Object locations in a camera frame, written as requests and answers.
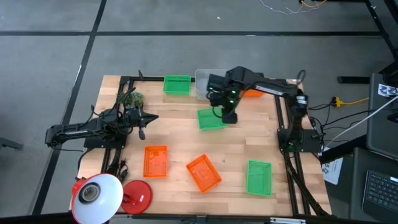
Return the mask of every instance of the green tray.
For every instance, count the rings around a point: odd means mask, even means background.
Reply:
[[[261,196],[272,195],[272,166],[269,162],[249,160],[246,192]]]
[[[215,108],[215,113],[221,115],[221,108]],[[198,110],[199,128],[202,131],[225,128],[228,124],[224,124],[221,118],[214,116],[211,108]]]
[[[168,95],[189,95],[191,90],[190,75],[166,75],[163,91]]]

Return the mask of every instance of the orange tray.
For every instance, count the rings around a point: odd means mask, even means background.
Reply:
[[[144,177],[167,175],[167,146],[146,146],[144,154]]]
[[[217,170],[206,155],[201,155],[189,163],[187,169],[203,194],[216,187],[222,181]]]
[[[243,97],[260,97],[262,96],[264,93],[261,91],[257,91],[257,90],[248,90],[246,92],[244,92]]]

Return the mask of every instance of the wooden table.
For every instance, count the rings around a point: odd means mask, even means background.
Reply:
[[[95,111],[111,108],[116,100],[120,76],[103,78]],[[197,110],[208,108],[208,101],[197,101],[195,83],[190,96],[171,96],[163,92],[163,82],[134,82],[136,91],[144,94],[144,111],[159,115],[145,129],[146,140],[135,129],[127,137],[121,158],[127,159],[129,175],[124,183],[144,180],[153,190],[153,200],[146,213],[291,216],[289,188],[283,156],[279,152],[274,96],[245,98],[238,108],[238,124],[227,128],[200,131]],[[285,112],[283,99],[282,110]],[[304,128],[311,128],[308,118]],[[167,177],[144,179],[144,147],[167,145]],[[189,162],[206,154],[223,181],[202,194],[190,177]],[[104,149],[94,149],[81,161],[79,177],[91,177],[101,170]],[[311,153],[301,153],[305,183],[324,210],[331,212],[322,169]],[[246,167],[249,159],[272,163],[272,196],[246,193]],[[303,213],[300,190],[295,186],[298,209]]]

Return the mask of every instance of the white cable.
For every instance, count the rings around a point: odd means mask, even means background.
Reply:
[[[338,137],[342,136],[344,133],[346,133],[347,131],[357,127],[358,125],[360,125],[362,122],[366,121],[367,119],[369,119],[370,117],[372,117],[373,115],[375,115],[376,113],[378,113],[380,110],[382,110],[383,108],[385,108],[387,105],[389,105],[390,103],[392,103],[393,101],[395,101],[396,99],[398,99],[398,96],[394,97],[394,99],[388,101],[385,105],[382,105],[379,109],[377,109],[375,112],[373,112],[372,114],[370,114],[369,116],[365,117],[362,121],[356,123],[354,126],[346,129],[345,131],[343,131],[342,133],[338,134],[336,137],[334,137],[325,147],[328,147],[330,145],[330,143],[332,143],[334,140],[336,140]]]
[[[289,10],[290,12],[283,12],[283,11],[280,11],[280,10],[274,10],[272,7],[267,6],[266,4],[264,4],[264,2],[263,2],[262,0],[260,0],[260,2],[261,2],[261,4],[262,4],[264,7],[267,7],[268,9],[272,10],[273,12],[279,12],[279,13],[283,13],[283,14],[285,14],[285,15],[300,14],[300,13],[310,12],[310,11],[312,11],[312,10],[315,10],[315,9],[319,9],[319,8],[320,8],[319,5],[318,5],[318,3],[315,1],[316,4],[317,4],[317,7],[311,8],[310,10],[307,10],[307,11],[300,11],[300,10],[304,7],[304,4],[302,4],[301,7],[300,7],[300,9],[298,9],[298,10],[295,11],[295,12],[292,11],[291,9],[289,9],[288,7],[286,7],[286,9]]]

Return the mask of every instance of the floor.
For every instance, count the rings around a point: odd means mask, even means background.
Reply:
[[[100,3],[2,0],[0,31],[90,31]],[[286,12],[285,7],[293,11],[300,7],[288,0],[263,3]],[[398,46],[398,29],[386,7],[379,1],[372,3]],[[366,6],[357,3],[328,2],[308,13],[285,15],[258,0],[113,0],[107,1],[98,30],[369,31],[377,27]],[[0,217],[31,212],[51,151],[44,144],[45,130],[61,122],[87,43],[87,36],[0,35],[0,136],[24,145],[23,150],[0,149]],[[194,75],[198,68],[241,65],[268,77],[295,78],[306,69],[305,92],[310,106],[315,106],[332,96],[344,101],[367,97],[367,85],[339,85],[336,77],[370,76],[391,62],[391,52],[378,37],[96,37],[70,122],[85,121],[90,115],[103,75],[137,75],[139,69],[148,76]],[[330,120],[366,108],[366,103],[332,108]],[[324,121],[327,110],[311,115]],[[331,129],[325,138],[332,139],[339,131]],[[364,132],[360,126],[342,139]],[[63,148],[81,149],[82,145],[83,141],[70,141]],[[43,213],[68,210],[79,156],[79,152],[61,152]],[[349,162],[350,158],[345,159],[342,173],[351,172]],[[338,186],[327,185],[333,213],[339,217],[348,213],[348,196],[342,190],[346,185],[345,175]]]

